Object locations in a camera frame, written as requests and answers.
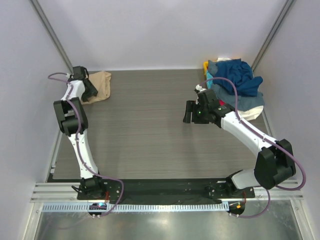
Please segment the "cyan t-shirt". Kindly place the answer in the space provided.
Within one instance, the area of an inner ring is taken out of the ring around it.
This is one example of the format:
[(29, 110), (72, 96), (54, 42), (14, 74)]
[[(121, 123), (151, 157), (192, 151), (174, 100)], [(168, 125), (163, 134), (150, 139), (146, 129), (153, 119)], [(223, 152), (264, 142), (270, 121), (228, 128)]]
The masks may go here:
[(210, 89), (213, 84), (213, 80), (212, 80), (213, 76), (208, 71), (206, 72), (205, 76), (206, 76), (206, 80), (207, 80), (206, 86), (208, 89)]

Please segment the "beige t-shirt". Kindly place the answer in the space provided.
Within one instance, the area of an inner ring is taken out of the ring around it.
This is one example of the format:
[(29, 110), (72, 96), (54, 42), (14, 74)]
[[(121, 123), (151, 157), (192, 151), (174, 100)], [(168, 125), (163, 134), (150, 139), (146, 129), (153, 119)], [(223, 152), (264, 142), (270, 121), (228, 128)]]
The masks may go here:
[(111, 95), (111, 78), (112, 74), (110, 72), (99, 71), (91, 73), (89, 80), (97, 89), (97, 95), (90, 97), (88, 101), (81, 100), (81, 104), (88, 105), (108, 99)]

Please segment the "dark blue t-shirt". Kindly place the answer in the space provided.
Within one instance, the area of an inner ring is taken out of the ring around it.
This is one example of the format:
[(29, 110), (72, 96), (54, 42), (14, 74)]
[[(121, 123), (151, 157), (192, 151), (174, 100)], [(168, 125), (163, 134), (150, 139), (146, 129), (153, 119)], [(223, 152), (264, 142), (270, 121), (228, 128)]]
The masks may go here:
[(229, 79), (235, 86), (238, 96), (256, 97), (258, 88), (263, 82), (261, 76), (254, 76), (250, 65), (241, 59), (215, 62), (216, 78)]

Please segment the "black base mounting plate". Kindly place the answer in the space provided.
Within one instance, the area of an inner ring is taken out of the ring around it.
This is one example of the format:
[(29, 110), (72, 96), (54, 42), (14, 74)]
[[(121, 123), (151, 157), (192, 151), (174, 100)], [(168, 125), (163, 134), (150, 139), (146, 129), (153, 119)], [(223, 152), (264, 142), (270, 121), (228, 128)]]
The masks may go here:
[(78, 200), (107, 200), (111, 204), (120, 200), (122, 205), (202, 205), (218, 204), (224, 199), (253, 199), (252, 187), (236, 190), (223, 178), (176, 178), (176, 179), (124, 179), (121, 183), (104, 180), (104, 187), (80, 190)]

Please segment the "yellow plastic bin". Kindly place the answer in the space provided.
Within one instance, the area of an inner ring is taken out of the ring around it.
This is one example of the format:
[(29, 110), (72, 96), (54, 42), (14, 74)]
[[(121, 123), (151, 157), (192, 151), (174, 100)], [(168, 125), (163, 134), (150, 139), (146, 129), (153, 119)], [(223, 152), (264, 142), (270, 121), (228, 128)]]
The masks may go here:
[(204, 61), (203, 62), (203, 72), (204, 72), (204, 77), (206, 80), (209, 79), (209, 76), (210, 76), (209, 71), (208, 71), (208, 66), (209, 66), (209, 61), (208, 60)]

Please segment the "pink red t-shirt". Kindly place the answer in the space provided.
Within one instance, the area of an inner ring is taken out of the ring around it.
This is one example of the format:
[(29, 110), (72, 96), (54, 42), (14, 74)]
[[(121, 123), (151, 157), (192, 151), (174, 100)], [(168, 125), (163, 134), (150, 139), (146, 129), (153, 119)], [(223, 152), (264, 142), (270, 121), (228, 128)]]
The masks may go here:
[(225, 106), (226, 105), (226, 103), (224, 101), (222, 101), (222, 100), (219, 100), (219, 103), (220, 103), (221, 106)]

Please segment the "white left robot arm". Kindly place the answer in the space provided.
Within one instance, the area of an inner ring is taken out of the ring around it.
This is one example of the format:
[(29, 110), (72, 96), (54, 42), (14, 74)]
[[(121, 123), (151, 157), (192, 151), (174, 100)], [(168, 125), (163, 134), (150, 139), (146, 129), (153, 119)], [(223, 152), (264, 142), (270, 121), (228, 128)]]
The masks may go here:
[(66, 81), (67, 89), (53, 103), (60, 131), (69, 139), (80, 170), (79, 186), (73, 189), (81, 198), (98, 199), (105, 196), (106, 187), (99, 176), (88, 142), (88, 118), (81, 103), (86, 91), (82, 80)]

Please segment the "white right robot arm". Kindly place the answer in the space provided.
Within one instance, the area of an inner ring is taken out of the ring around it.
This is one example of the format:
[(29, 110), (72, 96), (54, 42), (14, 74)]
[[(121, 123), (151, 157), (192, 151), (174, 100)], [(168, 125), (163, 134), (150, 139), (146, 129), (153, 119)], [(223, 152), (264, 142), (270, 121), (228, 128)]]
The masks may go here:
[(242, 190), (261, 186), (266, 190), (281, 184), (296, 174), (296, 165), (290, 156), (291, 144), (283, 139), (278, 141), (246, 120), (238, 118), (236, 111), (226, 105), (210, 109), (194, 100), (186, 102), (183, 122), (186, 124), (215, 124), (240, 140), (256, 157), (254, 169), (239, 170), (226, 178), (231, 188)]

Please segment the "grey-blue t-shirt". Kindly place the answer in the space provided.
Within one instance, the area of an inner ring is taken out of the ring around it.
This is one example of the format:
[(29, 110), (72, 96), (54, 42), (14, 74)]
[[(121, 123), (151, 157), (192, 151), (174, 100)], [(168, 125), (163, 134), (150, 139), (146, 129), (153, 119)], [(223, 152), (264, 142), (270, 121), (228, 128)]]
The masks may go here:
[[(214, 61), (208, 60), (208, 65), (215, 64)], [(235, 95), (229, 94), (222, 86), (212, 83), (211, 89), (214, 90), (217, 98), (222, 100), (226, 104), (235, 107), (236, 98)], [(254, 108), (261, 108), (265, 105), (263, 94), (257, 92), (257, 96), (238, 96), (237, 98), (237, 108), (239, 111), (246, 112)]]

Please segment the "aluminium frame rail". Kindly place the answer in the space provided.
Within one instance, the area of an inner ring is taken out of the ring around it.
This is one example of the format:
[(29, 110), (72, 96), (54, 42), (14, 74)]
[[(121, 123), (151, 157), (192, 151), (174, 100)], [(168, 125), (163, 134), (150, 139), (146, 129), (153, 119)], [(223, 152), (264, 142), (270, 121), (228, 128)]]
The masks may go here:
[[(36, 183), (31, 194), (30, 202), (32, 203), (53, 203), (53, 202), (92, 202), (93, 200), (78, 200), (77, 192), (73, 190), (72, 186), (78, 187), (80, 183), (75, 180), (67, 181), (65, 179), (57, 179), (52, 182)], [(286, 200), (286, 199), (302, 199), (303, 194), (301, 190), (294, 190), (298, 185), (295, 180), (287, 180), (284, 183), (289, 190), (274, 187), (271, 190), (265, 190), (260, 186), (253, 186), (254, 198), (246, 198), (252, 200), (267, 200), (270, 197), (272, 200)], [(221, 201), (235, 201), (239, 198), (227, 198)]]

